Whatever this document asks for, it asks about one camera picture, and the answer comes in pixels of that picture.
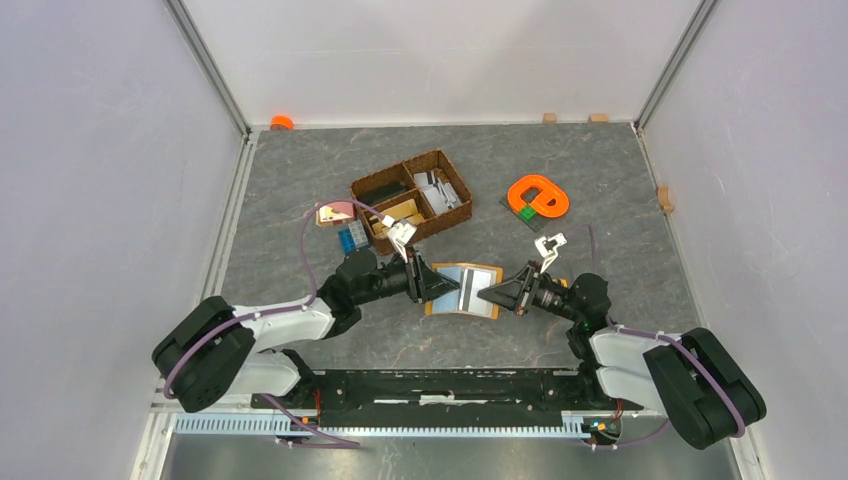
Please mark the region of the yellow leather card holder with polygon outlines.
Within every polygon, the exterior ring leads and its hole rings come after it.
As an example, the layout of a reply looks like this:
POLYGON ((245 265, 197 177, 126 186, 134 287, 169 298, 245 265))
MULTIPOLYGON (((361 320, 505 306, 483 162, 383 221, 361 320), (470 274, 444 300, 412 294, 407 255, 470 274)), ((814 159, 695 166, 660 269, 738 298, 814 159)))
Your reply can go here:
POLYGON ((478 293, 503 280, 503 268, 473 263, 434 263, 433 268, 459 283, 457 290, 430 301, 426 315, 462 314, 497 319, 499 306, 483 300, 478 293))

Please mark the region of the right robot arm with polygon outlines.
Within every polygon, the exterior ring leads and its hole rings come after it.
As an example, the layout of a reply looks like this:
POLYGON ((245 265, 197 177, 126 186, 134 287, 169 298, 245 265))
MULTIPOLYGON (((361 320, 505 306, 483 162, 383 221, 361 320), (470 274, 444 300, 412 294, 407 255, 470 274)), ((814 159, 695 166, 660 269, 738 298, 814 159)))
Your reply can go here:
POLYGON ((660 413, 699 450, 743 436, 767 414, 759 390, 710 330, 665 334, 614 323, 608 283, 595 273, 563 285, 530 261, 478 296, 517 316, 542 310, 571 321, 577 392, 591 408, 619 399, 660 413))

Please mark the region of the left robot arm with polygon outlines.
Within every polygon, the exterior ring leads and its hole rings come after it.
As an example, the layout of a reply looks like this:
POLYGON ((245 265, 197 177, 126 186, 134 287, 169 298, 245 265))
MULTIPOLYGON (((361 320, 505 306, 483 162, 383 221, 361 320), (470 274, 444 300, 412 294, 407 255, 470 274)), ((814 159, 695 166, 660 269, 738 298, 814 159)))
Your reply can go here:
POLYGON ((233 306, 221 296, 202 300, 154 348, 152 362, 165 380, 164 396, 188 413, 239 394, 270 394, 302 407, 313 397, 314 381, 278 347, 347 332, 361 320, 363 304, 400 294, 423 304, 459 287, 412 247, 387 263, 360 248, 299 300, 264 306, 233 306))

